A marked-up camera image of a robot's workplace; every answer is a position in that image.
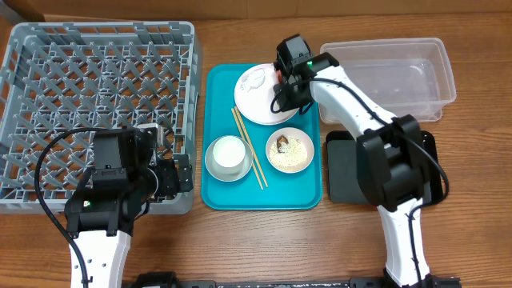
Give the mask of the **white tissue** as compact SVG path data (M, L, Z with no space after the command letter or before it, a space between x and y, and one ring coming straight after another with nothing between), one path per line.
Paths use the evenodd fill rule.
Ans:
M242 91L250 91L259 88L265 82L265 71L263 69L254 70L241 77L240 88Z

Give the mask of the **brown food scrap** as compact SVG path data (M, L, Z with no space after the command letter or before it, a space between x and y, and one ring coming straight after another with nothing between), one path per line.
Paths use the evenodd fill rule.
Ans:
M285 135L279 136L276 141L277 152L279 152L280 154L287 152L288 145L289 145L288 138Z

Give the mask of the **grey bowl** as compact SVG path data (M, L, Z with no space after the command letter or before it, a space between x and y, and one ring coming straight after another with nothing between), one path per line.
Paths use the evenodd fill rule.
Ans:
M213 156L213 148L214 144L220 138L215 139L207 148L205 154L205 165L207 171L212 175L215 179L221 182L235 182L237 180L242 179L250 170L250 155L245 154L242 163L236 166L235 168L224 168L216 163Z

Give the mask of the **white paper cup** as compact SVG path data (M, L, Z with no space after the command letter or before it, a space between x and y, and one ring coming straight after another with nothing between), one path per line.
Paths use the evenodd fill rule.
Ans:
M224 168L235 168L242 163L245 154L245 145L240 138L235 136L222 137L214 144L214 160Z

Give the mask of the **red snack wrapper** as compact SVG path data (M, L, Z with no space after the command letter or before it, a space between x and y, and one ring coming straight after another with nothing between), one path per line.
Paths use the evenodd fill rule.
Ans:
M282 73L280 70L276 70L276 77L277 77L277 80L278 80L278 84L282 84Z

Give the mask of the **white rice pile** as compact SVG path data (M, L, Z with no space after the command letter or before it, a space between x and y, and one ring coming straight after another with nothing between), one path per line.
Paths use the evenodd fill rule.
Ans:
M298 138L286 136L289 141L287 152L277 152L276 141L272 142L269 151L270 162L280 170L292 171L307 160L307 149Z

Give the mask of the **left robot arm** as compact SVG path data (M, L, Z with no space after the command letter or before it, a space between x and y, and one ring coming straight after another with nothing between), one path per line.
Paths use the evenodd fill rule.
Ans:
M93 136L94 164L65 205L73 287L120 287L134 223L149 204L169 196L184 214L194 188L190 157L158 156L164 143L157 124L112 129Z

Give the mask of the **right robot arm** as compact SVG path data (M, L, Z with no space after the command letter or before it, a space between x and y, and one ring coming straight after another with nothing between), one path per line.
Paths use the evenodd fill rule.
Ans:
M386 242L386 280L392 287L431 287L422 244L421 210L431 171L446 173L425 151L417 120L398 117L366 96L328 53L277 57L272 112L316 102L333 110L356 142L358 185L376 206Z

